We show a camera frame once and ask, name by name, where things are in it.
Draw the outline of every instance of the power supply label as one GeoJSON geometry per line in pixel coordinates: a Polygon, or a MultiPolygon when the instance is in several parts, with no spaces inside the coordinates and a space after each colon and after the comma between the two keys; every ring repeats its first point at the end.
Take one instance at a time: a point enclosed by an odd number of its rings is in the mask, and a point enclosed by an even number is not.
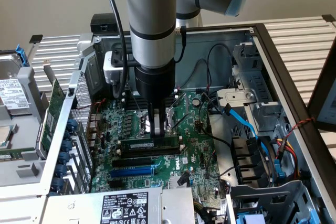
{"type": "Polygon", "coordinates": [[[27,98],[17,79],[0,80],[0,97],[8,110],[29,108],[27,98]]]}
{"type": "Polygon", "coordinates": [[[147,224],[148,192],[105,195],[101,224],[147,224]]]}

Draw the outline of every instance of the black frame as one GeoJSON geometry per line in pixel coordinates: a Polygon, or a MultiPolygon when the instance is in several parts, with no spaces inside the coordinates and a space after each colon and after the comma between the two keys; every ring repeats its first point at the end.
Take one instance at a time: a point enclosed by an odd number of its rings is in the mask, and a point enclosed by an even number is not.
{"type": "MultiPolygon", "coordinates": [[[[266,55],[266,58],[271,66],[276,80],[279,83],[280,89],[288,103],[288,107],[294,117],[296,123],[301,120],[310,118],[307,107],[304,104],[299,91],[297,90],[280,54],[274,45],[271,36],[266,27],[262,23],[239,24],[239,25],[222,25],[222,26],[208,26],[208,27],[192,27],[187,28],[188,31],[214,31],[223,29],[235,28],[253,28],[254,33],[251,36],[256,36],[259,39],[261,47],[266,55]]],[[[117,36],[118,33],[103,33],[100,36],[117,36]]],[[[312,157],[312,160],[320,174],[322,182],[329,194],[332,204],[336,208],[336,163],[333,160],[327,146],[321,137],[318,128],[314,122],[308,122],[299,131],[305,141],[307,149],[312,157]]]]}
{"type": "Polygon", "coordinates": [[[316,119],[317,128],[336,132],[336,125],[317,121],[329,91],[336,81],[336,38],[323,65],[319,79],[308,104],[308,111],[316,119]]]}

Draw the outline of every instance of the blue pcie slot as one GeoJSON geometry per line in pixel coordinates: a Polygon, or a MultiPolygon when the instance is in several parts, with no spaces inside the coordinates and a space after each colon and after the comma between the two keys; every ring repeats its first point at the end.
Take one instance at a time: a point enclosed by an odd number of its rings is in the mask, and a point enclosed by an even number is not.
{"type": "Polygon", "coordinates": [[[111,177],[129,177],[129,176],[141,176],[141,175],[154,175],[154,167],[143,166],[143,167],[133,167],[120,170],[112,170],[111,177]]]}

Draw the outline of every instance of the gray wall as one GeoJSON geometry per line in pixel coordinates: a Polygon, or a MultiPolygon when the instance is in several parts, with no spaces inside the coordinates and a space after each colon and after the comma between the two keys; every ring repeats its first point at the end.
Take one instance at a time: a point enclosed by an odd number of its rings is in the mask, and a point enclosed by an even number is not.
{"type": "MultiPolygon", "coordinates": [[[[129,29],[126,0],[116,0],[122,23],[129,29]]],[[[33,34],[71,35],[90,31],[94,13],[110,12],[108,0],[0,0],[0,50],[18,43],[28,47],[33,34]]],[[[247,0],[239,17],[203,11],[203,23],[223,23],[332,14],[335,0],[247,0]]]]}

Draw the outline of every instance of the motherboard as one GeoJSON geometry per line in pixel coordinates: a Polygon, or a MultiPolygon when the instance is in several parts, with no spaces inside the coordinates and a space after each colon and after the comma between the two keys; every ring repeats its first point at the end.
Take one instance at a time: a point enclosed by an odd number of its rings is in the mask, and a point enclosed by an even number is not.
{"type": "Polygon", "coordinates": [[[216,158],[210,158],[214,152],[213,140],[200,130],[200,125],[206,128],[206,109],[201,110],[199,120],[201,95],[195,92],[182,95],[185,99],[181,99],[172,109],[172,123],[183,120],[174,129],[168,129],[163,139],[172,145],[178,141],[181,147],[179,154],[164,155],[163,150],[163,155],[123,159],[123,154],[120,153],[121,143],[129,143],[128,146],[133,147],[151,144],[149,135],[145,133],[148,127],[146,110],[125,110],[115,100],[102,104],[99,111],[101,120],[96,123],[99,132],[95,134],[101,137],[97,137],[93,151],[95,173],[92,179],[92,193],[150,187],[178,188],[177,180],[187,172],[188,186],[192,188],[194,200],[201,202],[205,207],[220,206],[219,180],[209,177],[205,169],[211,160],[208,172],[218,174],[216,158]],[[136,162],[139,166],[141,163],[146,164],[135,168],[139,169],[139,173],[142,172],[141,168],[145,169],[148,166],[152,168],[152,172],[125,176],[133,162],[127,165],[123,160],[136,162]]]}

